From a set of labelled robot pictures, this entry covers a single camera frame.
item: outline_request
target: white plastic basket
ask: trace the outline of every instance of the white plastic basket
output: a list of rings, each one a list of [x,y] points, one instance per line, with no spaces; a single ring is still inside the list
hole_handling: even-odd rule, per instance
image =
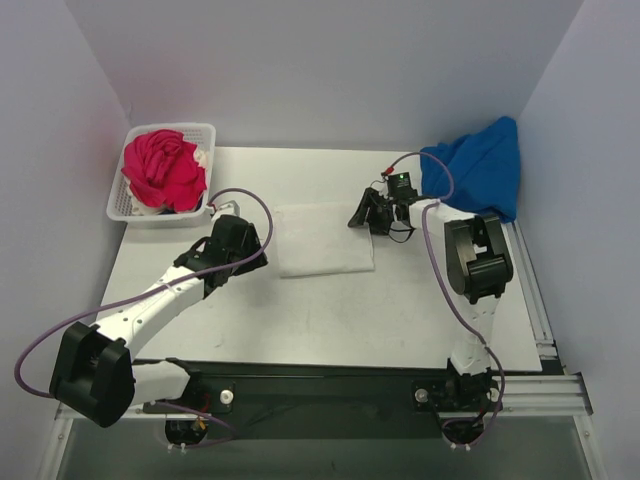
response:
[[[131,143],[138,135],[149,133],[153,130],[167,128],[184,133],[187,142],[195,143],[202,150],[209,152],[209,162],[207,163],[205,180],[207,189],[203,194],[203,201],[200,207],[189,213],[174,213],[166,215],[131,215],[131,199],[127,193],[127,183],[122,175],[124,166],[124,147]],[[209,198],[209,188],[211,186],[211,172],[213,171],[213,153],[216,144],[216,129],[208,123],[156,123],[153,125],[141,125],[132,128],[124,141],[120,161],[116,170],[109,201],[107,202],[107,216],[111,220],[127,222],[132,227],[141,228],[166,228],[166,227],[189,227],[202,225],[208,218],[205,213],[206,201]]]

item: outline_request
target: gray wall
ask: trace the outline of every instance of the gray wall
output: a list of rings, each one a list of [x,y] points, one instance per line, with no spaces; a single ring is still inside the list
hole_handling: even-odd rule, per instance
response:
[[[521,222],[611,479],[640,456],[640,2],[587,0],[520,117]]]
[[[517,116],[581,0],[67,0],[133,123],[402,150]]]
[[[101,298],[122,229],[104,214],[128,124],[64,3],[0,5],[0,476],[32,478],[56,402],[13,382],[20,351]],[[25,374],[47,389],[56,341]]]

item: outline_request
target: table surface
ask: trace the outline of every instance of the table surface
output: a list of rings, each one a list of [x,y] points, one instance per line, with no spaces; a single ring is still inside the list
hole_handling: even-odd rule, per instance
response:
[[[212,191],[237,186],[279,205],[353,202],[404,152],[216,148]],[[417,157],[403,161],[414,186]],[[240,194],[234,199],[261,239],[264,213]],[[104,302],[148,288],[211,225],[127,228]],[[173,320],[139,358],[443,368],[460,328],[440,292],[421,235],[399,245],[374,238],[375,271],[280,279],[271,264],[232,278]],[[496,311],[492,345],[504,368],[539,371],[540,359],[518,272]]]

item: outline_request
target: blue towel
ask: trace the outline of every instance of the blue towel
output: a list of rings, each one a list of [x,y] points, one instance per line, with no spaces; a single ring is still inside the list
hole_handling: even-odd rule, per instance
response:
[[[497,213],[504,223],[516,219],[520,149],[514,119],[502,117],[480,133],[421,151],[435,155],[449,167],[455,191],[446,201],[448,205],[473,213]],[[447,176],[436,162],[420,157],[420,167],[423,195],[440,197],[449,191]]]

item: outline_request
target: red towel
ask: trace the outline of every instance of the red towel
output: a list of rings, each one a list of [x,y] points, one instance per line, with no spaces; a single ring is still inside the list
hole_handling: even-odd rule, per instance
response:
[[[207,189],[205,171],[193,158],[197,145],[184,134],[156,130],[136,137],[124,149],[122,174],[131,192],[148,207],[186,212],[198,205]]]

